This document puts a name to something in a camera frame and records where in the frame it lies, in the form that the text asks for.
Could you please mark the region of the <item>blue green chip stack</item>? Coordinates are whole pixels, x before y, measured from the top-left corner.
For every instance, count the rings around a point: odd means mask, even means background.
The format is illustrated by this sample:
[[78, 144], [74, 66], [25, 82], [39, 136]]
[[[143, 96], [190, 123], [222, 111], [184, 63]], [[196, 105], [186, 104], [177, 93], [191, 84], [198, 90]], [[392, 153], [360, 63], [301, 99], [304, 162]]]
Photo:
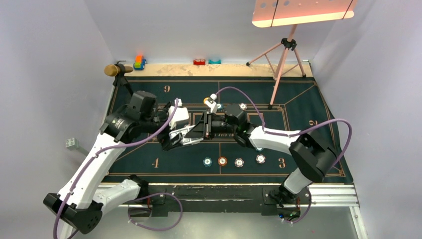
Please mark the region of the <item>blue green chip stack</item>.
[[203, 159], [203, 165], [205, 167], [211, 167], [212, 166], [212, 159], [209, 157], [206, 157]]

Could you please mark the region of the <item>orange chip stack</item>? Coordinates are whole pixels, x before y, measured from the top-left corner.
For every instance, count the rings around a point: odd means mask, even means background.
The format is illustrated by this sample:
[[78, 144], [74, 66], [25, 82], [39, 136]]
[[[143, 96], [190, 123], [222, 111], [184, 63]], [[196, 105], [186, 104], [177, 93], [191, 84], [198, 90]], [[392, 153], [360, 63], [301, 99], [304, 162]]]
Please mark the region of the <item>orange chip stack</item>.
[[219, 157], [218, 158], [218, 164], [219, 164], [219, 166], [226, 166], [227, 165], [227, 158]]

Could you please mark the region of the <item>brown white chip stack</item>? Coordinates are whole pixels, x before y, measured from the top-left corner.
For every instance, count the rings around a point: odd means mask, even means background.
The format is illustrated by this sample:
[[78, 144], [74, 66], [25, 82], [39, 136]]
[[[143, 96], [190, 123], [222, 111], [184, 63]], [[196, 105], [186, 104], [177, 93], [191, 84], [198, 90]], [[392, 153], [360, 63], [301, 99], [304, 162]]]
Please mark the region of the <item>brown white chip stack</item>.
[[237, 158], [234, 161], [234, 165], [238, 168], [243, 167], [244, 166], [244, 160], [242, 158]]

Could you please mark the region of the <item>blue playing card deck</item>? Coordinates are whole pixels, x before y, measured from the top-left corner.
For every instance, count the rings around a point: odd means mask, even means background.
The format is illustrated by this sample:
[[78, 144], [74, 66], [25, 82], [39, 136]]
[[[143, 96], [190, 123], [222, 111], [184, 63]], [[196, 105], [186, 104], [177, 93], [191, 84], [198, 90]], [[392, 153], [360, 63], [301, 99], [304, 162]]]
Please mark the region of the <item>blue playing card deck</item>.
[[204, 140], [203, 133], [196, 133], [194, 132], [194, 136], [187, 136], [192, 130], [194, 126], [186, 126], [181, 129], [173, 130], [169, 133], [169, 139], [171, 142], [171, 149], [176, 147], [184, 147], [189, 145], [195, 145], [200, 143]]

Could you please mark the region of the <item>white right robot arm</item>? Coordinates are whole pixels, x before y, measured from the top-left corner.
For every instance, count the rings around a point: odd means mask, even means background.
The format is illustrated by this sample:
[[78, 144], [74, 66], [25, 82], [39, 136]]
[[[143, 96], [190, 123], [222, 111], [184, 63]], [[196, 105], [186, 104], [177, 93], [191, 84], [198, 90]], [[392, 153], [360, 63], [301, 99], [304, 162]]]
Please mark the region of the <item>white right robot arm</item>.
[[305, 187], [322, 182], [329, 169], [337, 161], [337, 153], [316, 131], [282, 131], [250, 123], [246, 112], [238, 104], [225, 107], [224, 114], [217, 115], [218, 106], [203, 113], [201, 120], [178, 133], [180, 145], [197, 144], [212, 139], [217, 133], [231, 133], [235, 141], [254, 149], [270, 149], [290, 155], [296, 169], [288, 175], [279, 188], [280, 198], [287, 203], [294, 201]]

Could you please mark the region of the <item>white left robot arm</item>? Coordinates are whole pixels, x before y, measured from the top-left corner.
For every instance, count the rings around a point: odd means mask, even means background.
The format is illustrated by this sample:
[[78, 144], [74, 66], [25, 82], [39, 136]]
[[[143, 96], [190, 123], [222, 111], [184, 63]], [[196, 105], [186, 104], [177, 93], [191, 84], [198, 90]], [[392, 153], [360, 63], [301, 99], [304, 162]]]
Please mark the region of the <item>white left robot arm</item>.
[[97, 188], [128, 147], [143, 145], [188, 117], [181, 99], [159, 108], [156, 96], [145, 91], [134, 92], [128, 104], [108, 115], [77, 172], [58, 193], [49, 193], [44, 198], [44, 205], [56, 216], [53, 237], [70, 239], [76, 233], [86, 235], [114, 208], [131, 201], [141, 204], [151, 198], [148, 182], [136, 175], [107, 190], [98, 192]]

